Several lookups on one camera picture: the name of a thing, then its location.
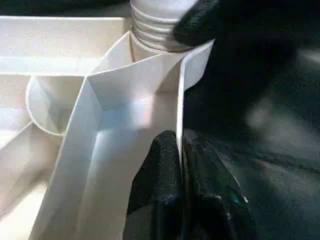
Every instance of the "glove finger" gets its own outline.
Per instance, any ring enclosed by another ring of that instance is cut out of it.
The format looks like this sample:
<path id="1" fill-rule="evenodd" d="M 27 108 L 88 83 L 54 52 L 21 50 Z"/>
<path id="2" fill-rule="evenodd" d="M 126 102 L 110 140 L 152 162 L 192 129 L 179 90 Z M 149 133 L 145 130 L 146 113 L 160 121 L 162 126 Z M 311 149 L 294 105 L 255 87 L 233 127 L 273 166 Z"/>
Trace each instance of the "glove finger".
<path id="1" fill-rule="evenodd" d="M 188 46 L 220 36 L 309 41 L 320 37 L 319 7 L 315 0 L 199 0 L 175 26 L 173 36 Z"/>
<path id="2" fill-rule="evenodd" d="M 183 220 L 182 179 L 176 135 L 164 131 L 133 179 L 123 240 L 176 240 Z"/>

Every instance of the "black glove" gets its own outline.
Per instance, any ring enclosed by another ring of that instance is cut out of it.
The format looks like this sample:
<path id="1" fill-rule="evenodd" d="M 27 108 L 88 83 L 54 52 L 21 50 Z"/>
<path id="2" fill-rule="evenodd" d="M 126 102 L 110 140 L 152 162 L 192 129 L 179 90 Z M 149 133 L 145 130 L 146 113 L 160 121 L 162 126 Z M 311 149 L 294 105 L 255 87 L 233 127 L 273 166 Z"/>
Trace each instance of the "black glove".
<path id="1" fill-rule="evenodd" d="M 174 30 L 191 46 L 215 38 L 184 127 L 237 178 L 262 240 L 320 236 L 319 4 L 201 0 Z"/>
<path id="2" fill-rule="evenodd" d="M 175 134 L 165 131 L 152 142 L 132 182 L 123 239 L 256 239 L 247 200 L 214 146 L 188 130 L 183 148 L 184 183 Z"/>

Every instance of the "black fabric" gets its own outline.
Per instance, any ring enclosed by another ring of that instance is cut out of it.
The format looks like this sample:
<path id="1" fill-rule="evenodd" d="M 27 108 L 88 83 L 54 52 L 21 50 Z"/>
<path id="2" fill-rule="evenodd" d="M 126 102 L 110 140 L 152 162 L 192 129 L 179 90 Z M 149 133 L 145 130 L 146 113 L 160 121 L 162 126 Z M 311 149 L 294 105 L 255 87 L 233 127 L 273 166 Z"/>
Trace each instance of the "black fabric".
<path id="1" fill-rule="evenodd" d="M 183 220 L 182 191 L 176 135 L 165 131 L 152 142 L 132 182 L 122 239 L 178 239 Z"/>
<path id="2" fill-rule="evenodd" d="M 228 18 L 224 4 L 237 3 L 216 1 L 218 7 L 190 24 L 199 13 L 196 6 L 176 27 L 176 38 L 192 46 L 215 38 L 203 78 L 185 92 L 184 127 L 203 134 L 208 144 L 199 149 L 213 148 L 237 179 L 258 239 L 315 240 L 320 236 L 319 1 L 268 1 L 263 8 L 261 1 L 241 2 Z M 237 18 L 242 11 L 247 15 Z"/>
<path id="3" fill-rule="evenodd" d="M 247 199 L 208 139 L 191 130 L 184 132 L 183 149 L 192 193 L 191 214 L 196 239 L 255 240 L 256 227 Z"/>

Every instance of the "white divider wall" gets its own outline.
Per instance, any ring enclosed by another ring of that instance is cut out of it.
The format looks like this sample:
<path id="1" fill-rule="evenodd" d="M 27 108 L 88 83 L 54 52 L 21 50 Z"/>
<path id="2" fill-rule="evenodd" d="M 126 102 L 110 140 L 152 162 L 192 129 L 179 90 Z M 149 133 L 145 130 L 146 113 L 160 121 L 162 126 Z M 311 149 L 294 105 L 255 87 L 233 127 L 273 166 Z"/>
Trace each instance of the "white divider wall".
<path id="1" fill-rule="evenodd" d="M 109 49 L 92 73 L 122 68 L 159 54 L 165 52 L 143 45 L 131 31 L 128 31 Z"/>
<path id="2" fill-rule="evenodd" d="M 159 54 L 86 78 L 30 239 L 121 236 L 132 179 L 153 138 L 176 129 L 183 56 Z"/>
<path id="3" fill-rule="evenodd" d="M 176 140 L 180 153 L 181 165 L 184 164 L 182 163 L 182 137 L 184 129 L 184 92 L 185 90 L 197 84 L 197 82 L 203 76 L 213 44 L 214 41 L 211 41 L 207 44 L 204 44 L 203 46 L 194 49 L 189 54 L 187 54 L 181 62 L 176 126 Z"/>
<path id="4" fill-rule="evenodd" d="M 29 239 L 72 239 L 75 234 L 102 115 L 103 110 L 91 84 L 85 81 Z"/>
<path id="5" fill-rule="evenodd" d="M 0 16 L 0 72 L 86 76 L 129 30 L 131 21 Z"/>
<path id="6" fill-rule="evenodd" d="M 28 239 L 84 76 L 130 25 L 120 17 L 0 16 L 0 239 Z M 39 128 L 25 105 L 30 76 L 45 86 L 32 92 Z"/>
<path id="7" fill-rule="evenodd" d="M 28 113 L 41 130 L 63 137 L 84 77 L 32 76 L 26 88 Z"/>

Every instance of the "plastic compartment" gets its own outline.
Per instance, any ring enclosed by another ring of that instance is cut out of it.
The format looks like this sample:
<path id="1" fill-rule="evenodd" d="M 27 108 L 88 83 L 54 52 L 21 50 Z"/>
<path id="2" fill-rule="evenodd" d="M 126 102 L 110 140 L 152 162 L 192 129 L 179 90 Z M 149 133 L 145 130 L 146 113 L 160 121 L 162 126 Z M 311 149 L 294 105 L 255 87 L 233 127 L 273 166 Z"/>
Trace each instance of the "plastic compartment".
<path id="1" fill-rule="evenodd" d="M 0 16 L 0 72 L 86 76 L 130 25 L 122 17 Z"/>
<path id="2" fill-rule="evenodd" d="M 63 136 L 84 78 L 33 76 L 26 89 L 30 118 L 41 130 Z"/>
<path id="3" fill-rule="evenodd" d="M 0 149 L 0 239 L 28 239 L 59 148 L 30 122 Z"/>
<path id="4" fill-rule="evenodd" d="M 59 141 L 31 123 L 30 76 L 0 74 L 0 239 L 28 239 L 54 168 Z"/>
<path id="5" fill-rule="evenodd" d="M 128 31 L 105 53 L 92 73 L 115 70 L 159 54 L 168 53 L 143 45 Z"/>
<path id="6" fill-rule="evenodd" d="M 30 77 L 0 75 L 0 148 L 29 122 L 25 91 Z"/>
<path id="7" fill-rule="evenodd" d="M 211 47 L 182 65 L 183 54 L 157 54 L 85 79 L 30 239 L 122 239 L 132 180 L 156 135 L 182 134 L 184 90 L 202 76 Z"/>

